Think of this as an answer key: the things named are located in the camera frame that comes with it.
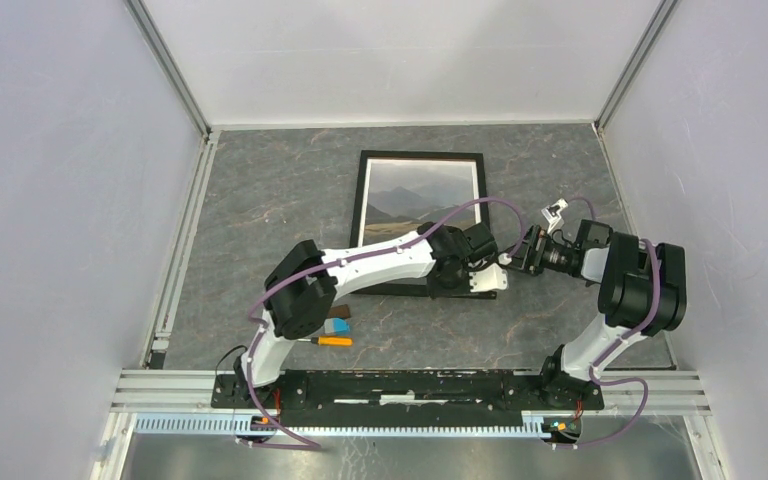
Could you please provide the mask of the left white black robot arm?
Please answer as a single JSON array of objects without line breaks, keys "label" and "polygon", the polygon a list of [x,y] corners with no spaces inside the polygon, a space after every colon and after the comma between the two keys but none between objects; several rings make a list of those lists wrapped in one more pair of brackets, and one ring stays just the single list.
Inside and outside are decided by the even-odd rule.
[{"label": "left white black robot arm", "polygon": [[294,344],[323,328],[342,297],[397,280],[424,281],[431,298],[503,291],[506,273],[496,241],[483,224],[465,230],[425,223],[401,237],[348,249],[296,244],[264,281],[248,315],[257,330],[240,360],[235,392],[250,407],[273,397],[274,382]]}]

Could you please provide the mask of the orange handled screwdriver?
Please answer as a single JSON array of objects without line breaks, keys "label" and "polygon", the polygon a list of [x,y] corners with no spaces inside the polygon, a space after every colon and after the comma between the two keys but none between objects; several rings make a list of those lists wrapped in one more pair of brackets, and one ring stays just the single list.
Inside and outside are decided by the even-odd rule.
[{"label": "orange handled screwdriver", "polygon": [[353,345],[353,340],[351,338],[341,336],[318,336],[311,338],[301,338],[298,339],[298,342],[326,347],[351,347]]}]

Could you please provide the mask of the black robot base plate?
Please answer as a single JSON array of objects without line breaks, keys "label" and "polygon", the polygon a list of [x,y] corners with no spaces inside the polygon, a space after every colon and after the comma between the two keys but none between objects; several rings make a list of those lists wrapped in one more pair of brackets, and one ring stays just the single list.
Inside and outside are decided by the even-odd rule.
[{"label": "black robot base plate", "polygon": [[286,427],[506,427],[525,411],[600,410],[597,386],[552,393],[540,375],[517,370],[287,370],[250,391],[239,373],[219,374],[211,406],[277,411]]}]

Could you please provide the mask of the black picture frame with photo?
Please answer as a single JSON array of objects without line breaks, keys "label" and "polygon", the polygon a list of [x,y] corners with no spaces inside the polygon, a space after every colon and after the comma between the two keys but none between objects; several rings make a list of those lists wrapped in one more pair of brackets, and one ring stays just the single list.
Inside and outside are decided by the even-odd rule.
[{"label": "black picture frame with photo", "polygon": [[[349,245],[401,237],[425,223],[490,230],[484,157],[480,153],[364,150],[359,157]],[[359,295],[430,298],[419,279],[397,280]],[[497,292],[482,294],[493,300]]]}]

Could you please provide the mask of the small brown wooden block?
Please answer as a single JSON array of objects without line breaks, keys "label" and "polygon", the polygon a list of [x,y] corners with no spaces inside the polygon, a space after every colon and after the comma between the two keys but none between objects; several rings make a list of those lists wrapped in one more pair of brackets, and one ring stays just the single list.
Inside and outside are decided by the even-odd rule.
[{"label": "small brown wooden block", "polygon": [[351,316],[352,316],[351,309],[348,305],[334,306],[328,311],[329,318],[348,319]]}]

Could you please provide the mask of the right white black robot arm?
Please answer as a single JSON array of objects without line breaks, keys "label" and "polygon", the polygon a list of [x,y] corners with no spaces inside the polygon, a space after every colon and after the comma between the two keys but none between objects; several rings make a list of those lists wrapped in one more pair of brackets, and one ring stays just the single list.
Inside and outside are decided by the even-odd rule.
[{"label": "right white black robot arm", "polygon": [[509,266],[533,276],[558,272],[599,288],[594,319],[541,368],[537,392],[551,408],[590,394],[621,353],[675,330],[686,312],[684,249],[654,245],[602,222],[581,221],[573,241],[533,226],[512,251]]}]

